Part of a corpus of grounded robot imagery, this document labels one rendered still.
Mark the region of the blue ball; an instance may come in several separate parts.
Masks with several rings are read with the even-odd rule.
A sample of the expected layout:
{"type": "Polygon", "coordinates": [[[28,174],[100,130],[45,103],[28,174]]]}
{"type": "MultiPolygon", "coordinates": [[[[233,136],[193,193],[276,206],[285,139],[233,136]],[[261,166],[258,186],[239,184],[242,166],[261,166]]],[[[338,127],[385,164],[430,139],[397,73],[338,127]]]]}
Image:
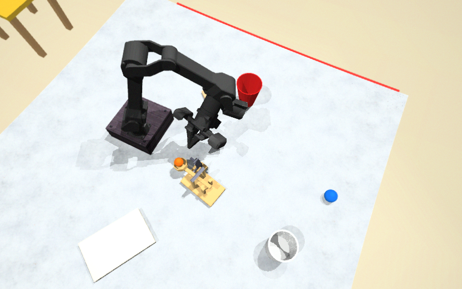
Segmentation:
{"type": "Polygon", "coordinates": [[[334,202],[338,199],[338,194],[334,190],[327,190],[324,194],[324,198],[328,202],[334,202]]]}

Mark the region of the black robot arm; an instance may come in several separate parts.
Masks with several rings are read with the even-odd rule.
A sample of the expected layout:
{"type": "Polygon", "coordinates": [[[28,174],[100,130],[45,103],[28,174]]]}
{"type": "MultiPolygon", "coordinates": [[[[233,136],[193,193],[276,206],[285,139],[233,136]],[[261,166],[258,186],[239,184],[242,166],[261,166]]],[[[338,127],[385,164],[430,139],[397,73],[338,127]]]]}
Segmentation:
{"type": "Polygon", "coordinates": [[[236,81],[223,72],[215,73],[180,53],[174,46],[161,46],[151,40],[128,41],[124,44],[121,70],[127,78],[128,104],[125,106],[121,130],[127,135],[144,139],[151,124],[146,123],[148,101],[142,100],[144,77],[152,77],[163,71],[173,71],[201,86],[206,97],[202,107],[212,113],[242,119],[248,103],[236,99],[236,81]],[[161,55],[147,64],[148,53],[161,55]]]}

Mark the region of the red plastic cup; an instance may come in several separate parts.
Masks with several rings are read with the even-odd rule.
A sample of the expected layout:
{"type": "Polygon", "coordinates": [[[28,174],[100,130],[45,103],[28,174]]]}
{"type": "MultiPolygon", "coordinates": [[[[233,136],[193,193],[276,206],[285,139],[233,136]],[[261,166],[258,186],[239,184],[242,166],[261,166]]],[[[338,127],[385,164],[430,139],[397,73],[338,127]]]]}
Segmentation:
{"type": "Polygon", "coordinates": [[[254,73],[244,73],[237,79],[239,100],[252,106],[262,88],[262,80],[254,73]]]}

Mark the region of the orange ball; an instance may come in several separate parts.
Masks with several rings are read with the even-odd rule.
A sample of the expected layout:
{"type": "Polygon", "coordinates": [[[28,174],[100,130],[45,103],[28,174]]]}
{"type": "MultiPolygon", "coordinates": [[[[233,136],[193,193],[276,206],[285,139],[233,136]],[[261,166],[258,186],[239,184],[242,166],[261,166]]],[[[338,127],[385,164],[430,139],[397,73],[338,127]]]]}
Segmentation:
{"type": "Polygon", "coordinates": [[[175,161],[174,161],[174,164],[178,167],[182,166],[184,163],[183,159],[182,158],[176,158],[175,161]]]}

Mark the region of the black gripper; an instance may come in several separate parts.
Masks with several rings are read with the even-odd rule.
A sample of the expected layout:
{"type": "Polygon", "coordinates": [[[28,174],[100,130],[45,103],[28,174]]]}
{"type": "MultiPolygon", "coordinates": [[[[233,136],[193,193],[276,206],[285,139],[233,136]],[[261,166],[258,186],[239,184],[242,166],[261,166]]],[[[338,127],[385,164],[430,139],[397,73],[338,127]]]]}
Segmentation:
{"type": "Polygon", "coordinates": [[[220,133],[214,134],[210,130],[218,114],[212,114],[206,111],[202,105],[197,109],[197,112],[195,118],[193,118],[193,112],[186,107],[177,108],[173,113],[173,117],[177,120],[180,121],[184,118],[188,121],[187,126],[185,126],[187,130],[187,147],[190,149],[199,141],[203,141],[207,138],[208,144],[214,149],[217,150],[224,147],[227,139],[220,133]]]}

